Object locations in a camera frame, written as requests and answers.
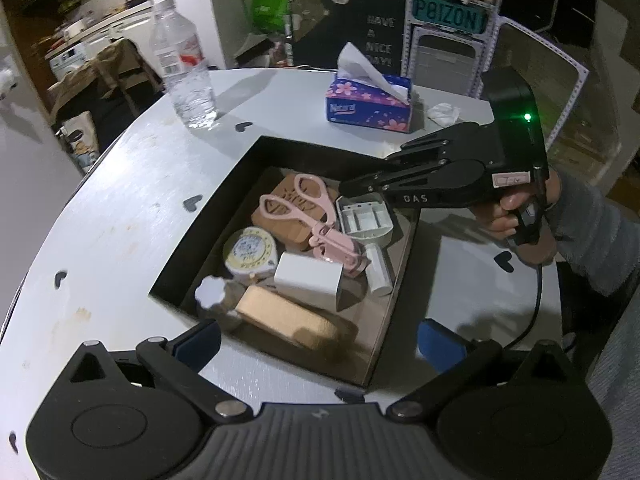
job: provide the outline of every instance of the clear plastic bottle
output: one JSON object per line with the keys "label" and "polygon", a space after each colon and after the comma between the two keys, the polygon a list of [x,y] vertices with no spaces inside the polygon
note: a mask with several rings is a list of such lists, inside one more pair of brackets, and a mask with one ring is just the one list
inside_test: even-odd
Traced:
{"label": "clear plastic bottle", "polygon": [[210,128],[218,118],[207,61],[195,25],[175,10],[174,0],[154,5],[156,26],[151,48],[175,112],[190,128]]}

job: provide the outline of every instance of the license plate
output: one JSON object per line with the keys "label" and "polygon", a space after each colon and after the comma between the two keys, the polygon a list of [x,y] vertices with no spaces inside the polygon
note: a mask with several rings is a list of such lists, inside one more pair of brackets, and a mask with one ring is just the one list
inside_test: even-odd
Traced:
{"label": "license plate", "polygon": [[482,34],[486,28],[488,13],[484,7],[462,5],[451,0],[414,0],[414,18],[422,22],[435,23]]}

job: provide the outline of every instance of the gray sweater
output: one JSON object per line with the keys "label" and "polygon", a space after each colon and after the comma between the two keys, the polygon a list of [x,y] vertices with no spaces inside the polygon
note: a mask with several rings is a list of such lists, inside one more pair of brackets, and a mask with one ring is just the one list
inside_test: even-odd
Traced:
{"label": "gray sweater", "polygon": [[[604,296],[629,286],[640,264],[640,224],[625,219],[599,191],[561,173],[560,200],[546,214],[559,253]],[[613,430],[601,479],[640,478],[640,288],[600,355],[589,387]]]}

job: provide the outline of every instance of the tissue box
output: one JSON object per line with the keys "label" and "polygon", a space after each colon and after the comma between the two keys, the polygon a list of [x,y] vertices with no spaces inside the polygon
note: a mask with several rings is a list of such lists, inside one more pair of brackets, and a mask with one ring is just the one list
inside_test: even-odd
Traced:
{"label": "tissue box", "polygon": [[407,88],[408,105],[380,88],[336,77],[326,93],[327,120],[408,133],[412,111],[411,80],[396,75],[384,77],[392,85]]}

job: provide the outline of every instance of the round tape measure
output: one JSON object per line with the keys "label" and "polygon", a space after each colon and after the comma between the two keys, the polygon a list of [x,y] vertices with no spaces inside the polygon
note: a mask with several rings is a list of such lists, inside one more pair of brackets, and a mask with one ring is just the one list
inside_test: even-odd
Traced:
{"label": "round tape measure", "polygon": [[239,281],[251,276],[265,278],[278,266],[278,252],[273,237],[259,227],[245,227],[233,233],[223,248],[225,267]]}

